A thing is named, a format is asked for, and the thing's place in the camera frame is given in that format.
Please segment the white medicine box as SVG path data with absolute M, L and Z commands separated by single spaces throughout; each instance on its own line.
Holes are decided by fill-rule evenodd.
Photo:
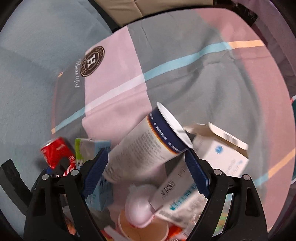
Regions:
M 193 134 L 194 151 L 200 159 L 228 176 L 241 176 L 248 163 L 248 144 L 212 123 L 197 123 L 184 129 Z M 183 154 L 170 160 L 166 169 L 169 175 L 150 201 L 156 210 L 154 216 L 186 227 L 194 215 L 202 213 L 207 198 L 196 187 Z

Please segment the white cup blue rim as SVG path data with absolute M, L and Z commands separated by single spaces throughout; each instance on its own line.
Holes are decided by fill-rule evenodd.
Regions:
M 104 178 L 121 182 L 160 184 L 165 179 L 165 163 L 193 148 L 189 136 L 170 113 L 156 107 L 109 153 Z

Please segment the blue green milk carton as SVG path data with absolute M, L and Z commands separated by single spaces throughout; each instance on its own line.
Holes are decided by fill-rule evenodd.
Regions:
M 110 151 L 111 141 L 75 139 L 76 166 L 82 170 L 84 183 L 82 194 L 87 205 L 98 211 L 103 211 L 113 202 L 112 184 L 103 176 Z

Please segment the red drink can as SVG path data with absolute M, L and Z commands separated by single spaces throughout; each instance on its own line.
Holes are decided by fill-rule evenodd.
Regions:
M 67 176 L 76 169 L 74 153 L 62 137 L 49 140 L 41 147 L 40 152 L 49 167 L 59 172 L 59 176 Z

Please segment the orange paper cup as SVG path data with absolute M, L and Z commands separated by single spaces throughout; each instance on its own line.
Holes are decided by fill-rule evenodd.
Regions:
M 137 241 L 163 241 L 167 239 L 169 234 L 168 223 L 158 218 L 154 218 L 152 222 L 144 228 L 132 226 L 127 221 L 124 210 L 119 214 L 117 229 L 126 238 Z

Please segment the white pink plastic lid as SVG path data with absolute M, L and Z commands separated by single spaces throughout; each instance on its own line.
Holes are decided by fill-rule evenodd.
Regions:
M 125 217 L 136 228 L 145 228 L 154 219 L 155 209 L 149 199 L 157 188 L 154 185 L 131 185 L 125 202 Z

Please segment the pink grey checked bedsheet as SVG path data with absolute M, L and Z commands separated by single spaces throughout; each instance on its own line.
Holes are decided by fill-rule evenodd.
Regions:
M 52 135 L 117 145 L 161 102 L 183 126 L 213 123 L 249 145 L 246 171 L 272 228 L 290 187 L 295 122 L 281 71 L 236 13 L 171 11 L 112 33 L 82 14 L 57 26 Z

